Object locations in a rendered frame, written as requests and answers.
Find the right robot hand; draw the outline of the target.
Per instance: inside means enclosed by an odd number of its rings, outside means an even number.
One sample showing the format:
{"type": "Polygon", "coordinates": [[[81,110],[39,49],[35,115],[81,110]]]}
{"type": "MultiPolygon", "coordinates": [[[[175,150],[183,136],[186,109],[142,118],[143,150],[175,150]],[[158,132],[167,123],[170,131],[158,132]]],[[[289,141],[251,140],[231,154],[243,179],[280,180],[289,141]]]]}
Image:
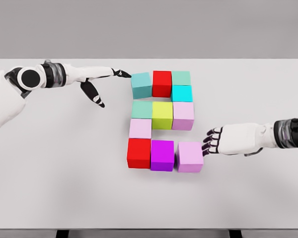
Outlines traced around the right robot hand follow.
{"type": "Polygon", "coordinates": [[[256,142],[260,125],[256,123],[227,124],[207,132],[203,140],[203,156],[211,154],[237,155],[245,157],[258,154],[263,150],[256,142]]]}

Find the red block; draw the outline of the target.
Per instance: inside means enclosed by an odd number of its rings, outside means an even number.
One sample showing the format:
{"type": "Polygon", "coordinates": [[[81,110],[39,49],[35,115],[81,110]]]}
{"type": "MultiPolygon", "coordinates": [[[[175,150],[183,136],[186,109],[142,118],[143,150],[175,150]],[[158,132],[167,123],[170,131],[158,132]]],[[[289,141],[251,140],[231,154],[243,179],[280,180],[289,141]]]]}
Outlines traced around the red block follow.
{"type": "Polygon", "coordinates": [[[129,138],[127,163],[129,168],[150,168],[151,139],[129,138]]]}
{"type": "Polygon", "coordinates": [[[172,88],[172,73],[171,71],[153,71],[152,96],[169,98],[172,88]]]}

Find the light pink block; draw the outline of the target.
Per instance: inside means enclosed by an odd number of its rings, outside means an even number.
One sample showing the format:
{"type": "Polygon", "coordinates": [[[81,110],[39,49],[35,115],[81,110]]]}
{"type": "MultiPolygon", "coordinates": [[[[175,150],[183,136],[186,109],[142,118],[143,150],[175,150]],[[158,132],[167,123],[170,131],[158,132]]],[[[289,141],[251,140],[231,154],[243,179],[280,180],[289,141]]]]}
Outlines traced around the light pink block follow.
{"type": "Polygon", "coordinates": [[[179,173],[199,173],[204,165],[201,142],[179,142],[176,158],[179,173]]]}
{"type": "Polygon", "coordinates": [[[151,139],[151,119],[131,119],[129,138],[151,139]]]}
{"type": "Polygon", "coordinates": [[[172,130],[192,130],[194,124],[193,102],[173,102],[172,130]]]}

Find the bright cyan block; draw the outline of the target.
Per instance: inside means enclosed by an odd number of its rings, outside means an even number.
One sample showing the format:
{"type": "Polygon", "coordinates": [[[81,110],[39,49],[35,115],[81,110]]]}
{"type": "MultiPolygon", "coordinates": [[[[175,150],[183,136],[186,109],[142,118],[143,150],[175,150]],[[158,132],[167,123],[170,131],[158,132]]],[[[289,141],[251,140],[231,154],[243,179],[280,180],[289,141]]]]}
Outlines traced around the bright cyan block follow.
{"type": "Polygon", "coordinates": [[[171,89],[172,102],[193,102],[192,87],[190,85],[173,85],[171,89]]]}

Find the yellow-green block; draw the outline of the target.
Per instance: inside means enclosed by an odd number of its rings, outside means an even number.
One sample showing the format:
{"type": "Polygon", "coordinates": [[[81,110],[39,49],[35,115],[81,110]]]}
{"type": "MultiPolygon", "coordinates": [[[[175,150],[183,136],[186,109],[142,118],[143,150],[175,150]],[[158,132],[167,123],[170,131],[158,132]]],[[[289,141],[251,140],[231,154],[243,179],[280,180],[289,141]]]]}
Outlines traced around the yellow-green block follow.
{"type": "Polygon", "coordinates": [[[152,129],[171,130],[173,124],[173,103],[152,103],[152,129]]]}

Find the mint green block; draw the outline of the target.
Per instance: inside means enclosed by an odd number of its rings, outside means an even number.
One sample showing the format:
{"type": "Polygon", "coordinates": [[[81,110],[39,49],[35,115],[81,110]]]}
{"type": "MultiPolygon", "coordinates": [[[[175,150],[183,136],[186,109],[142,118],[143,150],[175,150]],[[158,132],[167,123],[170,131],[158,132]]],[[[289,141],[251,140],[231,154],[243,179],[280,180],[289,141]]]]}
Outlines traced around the mint green block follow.
{"type": "Polygon", "coordinates": [[[131,118],[152,119],[151,101],[133,101],[131,118]]]}
{"type": "Polygon", "coordinates": [[[190,71],[172,71],[172,85],[191,85],[190,71]]]}

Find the magenta purple block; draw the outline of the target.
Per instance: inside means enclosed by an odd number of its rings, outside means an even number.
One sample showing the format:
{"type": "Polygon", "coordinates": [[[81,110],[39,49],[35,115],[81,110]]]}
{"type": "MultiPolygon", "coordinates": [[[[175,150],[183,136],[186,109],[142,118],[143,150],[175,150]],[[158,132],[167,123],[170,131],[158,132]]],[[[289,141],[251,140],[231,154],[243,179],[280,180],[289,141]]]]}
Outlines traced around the magenta purple block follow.
{"type": "Polygon", "coordinates": [[[171,172],[174,167],[174,141],[151,141],[150,169],[171,172]]]}

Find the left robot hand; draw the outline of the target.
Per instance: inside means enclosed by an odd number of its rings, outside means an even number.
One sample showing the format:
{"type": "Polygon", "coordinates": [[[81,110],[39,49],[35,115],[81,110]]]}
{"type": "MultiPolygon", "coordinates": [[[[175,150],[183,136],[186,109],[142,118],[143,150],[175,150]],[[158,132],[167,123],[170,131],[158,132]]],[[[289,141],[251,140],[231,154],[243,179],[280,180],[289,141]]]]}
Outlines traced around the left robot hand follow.
{"type": "Polygon", "coordinates": [[[105,107],[97,89],[90,82],[93,79],[117,76],[123,78],[131,78],[131,75],[121,69],[114,69],[105,66],[81,67],[78,69],[76,81],[80,82],[80,88],[84,94],[95,104],[101,108],[105,107]]]}

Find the teal blue block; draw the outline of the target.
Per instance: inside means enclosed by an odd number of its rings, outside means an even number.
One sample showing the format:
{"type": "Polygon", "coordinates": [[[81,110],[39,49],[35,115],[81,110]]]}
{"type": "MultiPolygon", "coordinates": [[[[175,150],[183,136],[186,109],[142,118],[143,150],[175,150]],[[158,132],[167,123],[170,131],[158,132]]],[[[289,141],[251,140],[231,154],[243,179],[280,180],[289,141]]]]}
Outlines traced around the teal blue block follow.
{"type": "Polygon", "coordinates": [[[132,74],[131,86],[133,99],[150,98],[152,96],[152,81],[148,72],[132,74]]]}

